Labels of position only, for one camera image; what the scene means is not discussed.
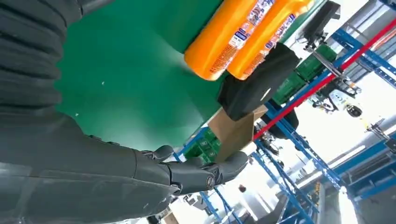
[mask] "orange bottle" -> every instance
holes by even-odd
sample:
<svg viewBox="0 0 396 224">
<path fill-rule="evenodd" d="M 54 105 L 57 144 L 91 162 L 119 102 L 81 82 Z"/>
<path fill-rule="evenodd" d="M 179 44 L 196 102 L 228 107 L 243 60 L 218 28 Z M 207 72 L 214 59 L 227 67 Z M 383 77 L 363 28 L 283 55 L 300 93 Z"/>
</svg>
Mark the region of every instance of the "orange bottle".
<svg viewBox="0 0 396 224">
<path fill-rule="evenodd" d="M 216 80 L 261 23 L 274 0 L 224 0 L 184 54 L 201 78 Z"/>
<path fill-rule="evenodd" d="M 275 4 L 227 70 L 240 80 L 249 77 L 286 33 L 296 17 L 307 12 L 312 5 L 313 0 L 275 0 Z"/>
</svg>

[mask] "blue metal rack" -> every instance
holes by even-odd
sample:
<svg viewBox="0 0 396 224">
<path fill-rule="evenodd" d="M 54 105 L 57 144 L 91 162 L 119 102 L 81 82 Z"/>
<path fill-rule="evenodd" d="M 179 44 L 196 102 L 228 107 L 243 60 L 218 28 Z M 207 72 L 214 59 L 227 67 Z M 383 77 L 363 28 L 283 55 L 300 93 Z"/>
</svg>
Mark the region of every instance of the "blue metal rack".
<svg viewBox="0 0 396 224">
<path fill-rule="evenodd" d="M 392 9 L 396 10 L 396 4 L 393 1 L 389 0 L 380 0 L 384 4 L 388 5 Z M 344 30 L 338 30 L 333 35 L 332 38 L 337 41 L 341 46 L 343 46 L 347 52 L 337 59 L 333 65 L 337 68 L 342 65 L 344 61 L 346 61 L 349 57 L 351 57 L 358 49 L 360 49 L 363 44 L 358 40 L 354 39 L 350 34 L 345 32 Z M 396 74 L 396 69 L 391 66 L 387 61 L 382 59 L 376 53 L 372 51 L 367 51 L 363 56 L 360 57 L 360 62 L 366 65 L 368 68 L 371 68 L 379 77 L 381 77 L 388 84 L 392 85 L 396 88 L 396 80 L 394 80 L 391 76 L 386 74 L 382 68 L 388 69 L 393 74 Z M 287 108 L 291 104 L 293 104 L 297 99 L 303 96 L 306 92 L 316 86 L 320 81 L 330 75 L 329 70 L 325 70 L 321 75 L 318 76 L 314 81 L 312 81 L 306 88 L 300 91 L 293 100 L 291 100 L 284 108 Z M 281 113 L 283 109 L 277 111 L 271 104 L 266 103 L 266 107 L 268 108 L 267 115 L 270 118 L 274 118 L 278 113 Z M 345 173 L 352 167 L 357 166 L 358 164 L 366 161 L 368 158 L 377 155 L 379 152 L 383 151 L 386 146 L 384 142 L 380 142 L 363 152 L 359 153 L 355 157 L 349 159 L 347 162 L 341 164 L 335 169 L 331 169 L 326 162 L 324 162 L 319 155 L 315 153 L 315 151 L 309 146 L 309 144 L 302 138 L 296 130 L 288 123 L 287 120 L 281 119 L 276 124 L 284 134 L 292 140 L 292 142 L 296 145 L 296 147 L 310 160 L 313 161 L 314 165 L 318 169 L 318 171 L 322 172 L 322 174 L 329 180 L 333 186 L 340 190 L 342 186 L 348 187 L 352 192 L 360 192 L 358 196 L 355 197 L 355 200 L 361 200 L 368 198 L 372 195 L 375 195 L 391 186 L 396 185 L 396 161 L 393 160 L 393 163 L 384 166 L 361 180 L 354 182 L 350 186 L 347 186 L 346 183 L 340 178 L 340 175 Z M 184 148 L 178 152 L 174 153 L 174 157 L 180 161 L 179 156 L 182 155 L 197 139 L 202 137 L 202 134 L 206 131 L 208 127 L 201 128 L 196 136 L 191 139 Z M 295 224 L 295 223 L 307 223 L 313 224 L 312 216 L 314 213 L 318 212 L 316 205 L 307 197 L 305 191 L 306 189 L 299 189 L 297 185 L 291 180 L 291 178 L 283 171 L 282 167 L 278 164 L 278 162 L 268 153 L 267 149 L 259 142 L 255 141 L 256 145 L 262 150 L 263 155 L 252 153 L 251 155 L 258 161 L 258 163 L 264 168 L 264 170 L 268 173 L 268 175 L 272 178 L 272 180 L 279 185 L 282 192 L 288 196 L 289 200 L 286 204 L 282 215 L 278 221 L 278 224 Z M 262 157 L 266 156 L 269 158 L 271 163 L 275 166 L 279 175 L 282 178 L 282 181 L 279 181 L 274 175 L 274 173 L 268 168 L 268 166 L 264 163 Z M 226 217 L 223 219 L 217 213 L 213 205 L 211 204 L 209 197 L 204 193 L 201 193 L 201 196 L 204 202 L 207 204 L 209 210 L 212 212 L 214 217 L 219 223 L 222 223 L 226 218 L 228 219 L 230 215 L 232 215 L 238 224 L 242 224 L 241 220 L 234 213 L 230 205 L 227 203 L 225 198 L 219 192 L 217 188 L 214 189 L 215 192 L 219 195 L 222 200 L 225 211 L 229 213 L 226 214 Z"/>
<path fill-rule="evenodd" d="M 333 65 L 335 67 L 339 67 L 342 65 L 342 63 L 347 60 L 350 56 L 352 56 L 358 49 L 360 49 L 363 44 L 360 43 L 358 40 L 354 39 L 351 35 L 349 35 L 347 32 L 344 30 L 338 30 L 335 32 L 335 34 L 332 36 L 332 38 L 340 43 L 344 48 L 347 49 L 347 52 L 344 54 L 344 56 L 340 57 L 337 59 Z M 371 62 L 368 58 L 368 56 L 371 58 L 373 61 L 375 61 L 377 64 L 374 64 Z M 394 80 L 391 76 L 387 75 L 382 69 L 381 66 L 384 68 L 388 69 L 390 72 L 393 74 L 396 74 L 396 69 L 391 66 L 387 61 L 379 57 L 376 53 L 372 51 L 367 51 L 365 55 L 360 57 L 360 61 L 364 63 L 366 66 L 369 68 L 373 69 L 373 71 L 381 77 L 383 80 L 385 80 L 388 84 L 392 85 L 394 88 L 396 88 L 396 80 Z M 330 71 L 325 70 L 321 75 L 318 76 L 317 79 L 315 79 L 312 83 L 310 83 L 305 89 L 303 89 L 301 92 L 299 92 L 294 99 L 289 102 L 284 108 L 287 108 L 289 105 L 293 104 L 297 99 L 299 99 L 301 96 L 303 96 L 306 92 L 308 92 L 312 87 L 316 86 L 321 80 L 323 80 L 325 77 L 327 77 L 330 74 Z M 282 112 L 283 109 L 280 111 L 277 111 L 274 109 L 274 107 L 266 103 L 266 107 L 268 108 L 267 115 L 273 119 L 276 117 L 276 115 L 280 112 Z M 282 132 L 296 145 L 296 147 L 310 160 L 313 161 L 314 165 L 316 168 L 322 172 L 322 174 L 333 184 L 333 186 L 337 189 L 340 190 L 342 186 L 351 188 L 353 191 L 357 191 L 357 189 L 361 189 L 364 187 L 367 187 L 367 183 L 370 184 L 370 188 L 364 193 L 362 193 L 360 196 L 356 197 L 356 200 L 364 199 L 369 196 L 372 196 L 373 194 L 376 194 L 384 189 L 387 189 L 390 186 L 393 186 L 396 184 L 396 162 L 392 163 L 391 165 L 388 165 L 387 167 L 383 167 L 380 170 L 377 170 L 376 172 L 373 172 L 372 174 L 368 175 L 364 179 L 360 180 L 357 183 L 354 183 L 351 186 L 347 186 L 346 183 L 340 178 L 340 173 L 336 172 L 336 170 L 333 170 L 329 168 L 329 166 L 315 153 L 315 151 L 309 146 L 309 144 L 302 138 L 296 130 L 288 123 L 286 119 L 281 119 L 279 122 L 276 124 Z M 301 200 L 297 200 L 298 196 L 301 198 L 301 195 L 304 195 L 304 193 L 299 190 L 296 185 L 291 181 L 290 177 L 282 170 L 282 168 L 277 164 L 277 162 L 272 158 L 272 156 L 267 152 L 267 150 L 263 147 L 263 145 L 259 141 L 255 141 L 257 146 L 264 151 L 264 155 L 267 156 L 271 162 L 274 164 L 276 167 L 277 171 L 279 172 L 279 175 L 283 179 L 283 183 L 280 183 L 276 176 L 272 173 L 272 171 L 267 167 L 267 165 L 262 161 L 261 157 L 253 153 L 252 156 L 258 161 L 258 163 L 264 168 L 264 170 L 269 174 L 269 176 L 274 180 L 275 183 L 277 183 L 282 192 L 286 194 L 289 197 L 289 202 L 285 206 L 285 211 L 283 211 L 283 215 L 279 220 L 279 224 L 288 224 L 288 223 L 299 223 L 302 219 L 305 220 L 304 223 L 313 223 L 311 217 L 313 212 L 317 211 L 315 206 L 313 205 L 313 202 L 308 199 L 308 206 L 306 205 L 304 208 L 301 206 Z M 374 184 L 375 180 L 383 180 L 384 178 L 387 178 L 386 181 L 381 182 L 379 184 Z M 291 214 L 291 210 L 293 208 L 296 208 L 298 210 L 298 213 Z"/>
</svg>

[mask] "metal frame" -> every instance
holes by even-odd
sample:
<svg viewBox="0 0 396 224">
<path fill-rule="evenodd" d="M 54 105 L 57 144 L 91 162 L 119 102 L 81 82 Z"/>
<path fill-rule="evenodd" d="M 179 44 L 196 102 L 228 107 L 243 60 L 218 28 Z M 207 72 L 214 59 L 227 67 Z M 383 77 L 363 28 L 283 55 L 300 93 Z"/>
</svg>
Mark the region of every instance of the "metal frame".
<svg viewBox="0 0 396 224">
<path fill-rule="evenodd" d="M 351 35 L 349 35 L 347 32 L 344 30 L 339 29 L 336 31 L 332 38 L 340 43 L 346 50 L 347 52 L 336 60 L 333 65 L 335 67 L 339 67 L 345 60 L 347 60 L 351 55 L 353 55 L 358 49 L 360 49 L 363 44 L 360 43 L 358 40 L 354 39 Z M 377 63 L 374 64 L 371 62 L 367 57 L 371 58 L 373 61 Z M 394 88 L 396 88 L 396 80 L 394 80 L 391 76 L 387 75 L 380 67 L 383 66 L 384 68 L 388 69 L 390 72 L 393 74 L 396 74 L 396 69 L 391 66 L 386 60 L 382 59 L 379 57 L 376 53 L 372 51 L 367 51 L 365 55 L 360 57 L 360 61 L 371 68 L 379 77 L 381 77 L 383 80 L 385 80 L 388 84 L 392 85 Z M 302 95 L 304 95 L 306 92 L 308 92 L 312 87 L 316 86 L 321 80 L 326 78 L 328 75 L 330 75 L 329 70 L 325 70 L 317 79 L 315 79 L 312 83 L 310 83 L 306 88 L 304 88 L 302 91 L 300 91 L 294 99 L 289 102 L 284 108 L 287 108 L 289 105 L 293 104 L 297 99 L 299 99 Z M 279 111 L 275 110 L 274 107 L 266 103 L 266 107 L 268 108 L 267 115 L 273 119 L 277 113 L 280 113 Z M 331 169 L 329 166 L 315 153 L 315 151 L 309 146 L 309 144 L 296 132 L 296 130 L 288 123 L 286 119 L 281 119 L 280 121 L 277 122 L 276 124 L 282 132 L 296 145 L 296 147 L 310 160 L 312 160 L 316 166 L 316 168 L 319 171 L 322 171 L 323 175 L 333 184 L 333 186 L 337 189 L 340 190 L 342 186 L 345 187 L 350 187 L 355 192 L 357 189 L 362 189 L 362 188 L 368 188 L 367 190 L 363 191 L 361 195 L 357 196 L 355 198 L 355 201 L 370 197 L 374 194 L 377 194 L 390 186 L 393 186 L 396 184 L 396 162 L 392 163 L 391 165 L 388 165 L 386 167 L 382 167 L 379 170 L 376 170 L 375 172 L 367 175 L 364 179 L 360 180 L 359 182 L 356 182 L 352 184 L 351 186 L 347 186 L 347 184 L 340 178 L 340 170 L 342 168 L 338 169 Z M 313 223 L 312 220 L 312 214 L 314 210 L 309 210 L 307 213 L 307 210 L 304 209 L 300 202 L 296 200 L 296 195 L 300 194 L 301 190 L 297 188 L 297 186 L 294 183 L 290 183 L 290 177 L 280 168 L 280 166 L 277 164 L 277 162 L 271 157 L 271 155 L 266 151 L 266 149 L 261 145 L 260 142 L 255 141 L 257 146 L 259 148 L 262 148 L 264 151 L 264 154 L 272 161 L 274 166 L 276 167 L 277 171 L 279 172 L 279 175 L 283 179 L 283 184 L 280 183 L 277 179 L 276 176 L 272 173 L 272 171 L 266 166 L 266 164 L 261 160 L 261 157 L 259 157 L 256 153 L 253 153 L 252 156 L 258 161 L 258 163 L 264 168 L 264 170 L 269 174 L 269 176 L 274 180 L 275 183 L 279 185 L 281 188 L 282 192 L 286 194 L 289 197 L 289 202 L 285 206 L 285 210 L 283 211 L 283 215 L 281 216 L 281 219 L 279 220 L 280 223 L 295 223 L 301 221 L 301 218 L 305 220 L 305 223 Z M 385 148 L 385 145 L 380 143 L 379 145 L 375 145 L 372 148 L 378 148 L 380 145 Z M 351 159 L 346 164 L 359 164 L 363 162 L 361 159 L 367 159 L 368 156 L 372 156 L 373 150 L 372 149 L 367 149 L 365 152 L 361 153 L 359 155 L 359 159 Z M 298 213 L 292 214 L 290 216 L 290 212 L 287 212 L 286 210 L 290 210 L 291 208 L 297 208 Z"/>
<path fill-rule="evenodd" d="M 385 5 L 389 6 L 390 8 L 396 10 L 396 4 L 394 0 L 380 0 L 382 3 Z M 358 40 L 354 39 L 351 35 L 349 35 L 347 32 L 344 30 L 339 29 L 336 31 L 333 35 L 332 38 L 338 42 L 341 46 L 343 46 L 347 52 L 337 59 L 333 65 L 334 67 L 338 68 L 339 66 L 342 65 L 344 61 L 346 61 L 349 57 L 351 57 L 358 49 L 360 49 L 363 44 L 360 43 Z M 396 88 L 396 80 L 394 80 L 391 76 L 386 74 L 382 69 L 381 66 L 384 68 L 388 69 L 390 72 L 393 74 L 396 74 L 396 69 L 391 66 L 386 60 L 382 59 L 380 56 L 378 56 L 376 53 L 372 51 L 367 51 L 365 55 L 361 56 L 359 58 L 360 62 L 367 66 L 367 68 L 372 69 L 379 77 L 381 77 L 383 80 L 385 80 L 388 84 L 392 85 L 394 88 Z M 314 86 L 316 86 L 319 82 L 321 82 L 324 78 L 330 75 L 329 70 L 325 70 L 321 75 L 318 76 L 313 82 L 308 84 L 302 91 L 300 91 L 293 100 L 291 100 L 284 108 L 289 107 L 291 104 L 293 104 L 297 99 L 299 99 L 301 96 L 303 96 L 305 93 L 307 93 L 310 89 L 312 89 Z M 277 113 L 280 113 L 283 111 L 277 111 L 274 109 L 274 107 L 266 103 L 266 107 L 268 108 L 267 115 L 270 118 L 274 118 Z M 324 162 L 319 155 L 315 153 L 315 151 L 309 146 L 309 144 L 302 138 L 296 130 L 293 129 L 293 127 L 287 122 L 285 119 L 281 119 L 279 122 L 276 124 L 283 132 L 284 134 L 293 141 L 293 143 L 296 145 L 296 147 L 310 160 L 313 161 L 314 165 L 316 168 L 322 172 L 322 174 L 333 184 L 333 186 L 337 189 L 340 190 L 342 186 L 347 187 L 346 183 L 340 178 L 340 174 L 346 172 L 352 167 L 357 166 L 358 164 L 362 163 L 363 161 L 366 161 L 368 158 L 378 154 L 381 150 L 385 149 L 386 146 L 384 145 L 383 142 L 380 142 L 363 152 L 359 153 L 357 156 L 349 159 L 347 162 L 344 162 L 342 165 L 336 167 L 334 170 L 331 169 L 326 162 Z M 202 137 L 202 134 L 205 132 L 205 130 L 208 127 L 201 128 L 196 136 L 192 138 L 185 146 L 184 148 L 178 152 L 174 153 L 174 157 L 176 160 L 180 161 L 179 156 L 182 155 L 197 139 Z M 256 145 L 262 149 L 264 156 L 267 156 L 270 161 L 273 163 L 277 171 L 279 172 L 282 182 L 279 182 L 276 176 L 272 173 L 272 171 L 267 167 L 267 165 L 264 163 L 262 160 L 262 156 L 258 155 L 257 153 L 252 153 L 251 155 L 257 160 L 257 162 L 264 168 L 264 170 L 268 173 L 268 175 L 273 179 L 273 181 L 279 185 L 281 190 L 288 196 L 289 200 L 285 205 L 285 208 L 282 212 L 282 215 L 278 221 L 279 224 L 291 224 L 291 223 L 301 223 L 302 220 L 304 220 L 303 223 L 307 224 L 313 224 L 314 221 L 312 220 L 312 215 L 314 213 L 318 212 L 317 207 L 314 205 L 314 203 L 307 197 L 307 195 L 300 190 L 297 185 L 291 180 L 291 178 L 283 171 L 283 169 L 280 167 L 280 165 L 277 163 L 277 161 L 271 156 L 270 153 L 268 153 L 267 149 L 259 142 L 255 141 Z M 374 180 L 377 180 L 377 182 L 381 181 L 379 184 L 374 184 Z M 382 167 L 381 169 L 378 169 L 358 182 L 353 183 L 350 187 L 357 191 L 357 189 L 361 188 L 367 188 L 365 191 L 361 193 L 361 195 L 357 196 L 355 198 L 356 201 L 368 198 L 372 195 L 375 195 L 391 186 L 396 185 L 396 162 L 393 162 L 391 164 L 388 164 L 387 166 Z M 215 218 L 222 223 L 225 218 L 228 219 L 230 215 L 232 215 L 235 220 L 237 221 L 238 224 L 242 224 L 241 220 L 238 218 L 238 216 L 234 213 L 230 205 L 227 203 L 225 198 L 222 196 L 222 194 L 219 192 L 217 188 L 214 189 L 215 192 L 219 195 L 221 200 L 223 201 L 225 211 L 227 210 L 230 211 L 230 214 L 226 215 L 223 219 L 218 215 L 217 211 L 213 207 L 213 205 L 209 201 L 209 197 L 201 193 L 201 196 L 205 203 L 207 204 L 209 210 L 213 213 Z M 296 208 L 298 210 L 298 213 L 290 215 L 290 211 L 292 208 Z"/>
</svg>

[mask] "cardboard box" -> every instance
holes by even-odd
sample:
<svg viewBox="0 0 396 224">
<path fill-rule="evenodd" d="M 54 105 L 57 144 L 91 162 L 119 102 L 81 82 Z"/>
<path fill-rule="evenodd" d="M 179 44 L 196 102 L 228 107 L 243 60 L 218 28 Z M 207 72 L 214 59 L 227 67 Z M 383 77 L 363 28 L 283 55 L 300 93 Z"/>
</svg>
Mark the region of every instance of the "cardboard box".
<svg viewBox="0 0 396 224">
<path fill-rule="evenodd" d="M 224 161 L 236 151 L 240 151 L 253 142 L 255 121 L 267 112 L 262 105 L 244 118 L 233 121 L 223 109 L 209 121 L 208 126 L 221 142 L 216 162 Z"/>
</svg>

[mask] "green crate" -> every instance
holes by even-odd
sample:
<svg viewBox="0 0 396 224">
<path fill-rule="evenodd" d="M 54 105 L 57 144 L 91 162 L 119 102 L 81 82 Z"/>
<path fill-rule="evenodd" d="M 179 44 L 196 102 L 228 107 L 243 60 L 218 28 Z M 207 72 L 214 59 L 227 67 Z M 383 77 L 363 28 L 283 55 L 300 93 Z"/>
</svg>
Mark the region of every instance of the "green crate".
<svg viewBox="0 0 396 224">
<path fill-rule="evenodd" d="M 205 163 L 214 162 L 220 150 L 220 141 L 210 128 L 203 133 L 202 137 L 197 139 L 196 142 L 184 153 L 185 158 L 188 160 L 192 157 L 201 157 Z"/>
<path fill-rule="evenodd" d="M 184 153 L 184 156 L 186 159 L 189 159 L 191 157 L 198 157 L 202 154 L 202 150 L 199 147 L 198 143 L 194 143 L 190 148 L 186 150 Z"/>
<path fill-rule="evenodd" d="M 333 62 L 337 58 L 337 53 L 335 53 L 329 46 L 322 44 L 317 49 L 320 55 L 326 58 L 328 61 Z M 325 66 L 320 63 L 318 59 L 316 59 L 313 55 L 310 55 L 307 59 L 305 59 L 296 69 L 295 71 L 307 82 L 311 81 L 317 75 L 322 73 L 325 69 Z"/>
<path fill-rule="evenodd" d="M 303 88 L 305 84 L 306 82 L 296 72 L 293 72 L 278 88 L 272 99 L 278 105 L 282 105 Z"/>
</svg>

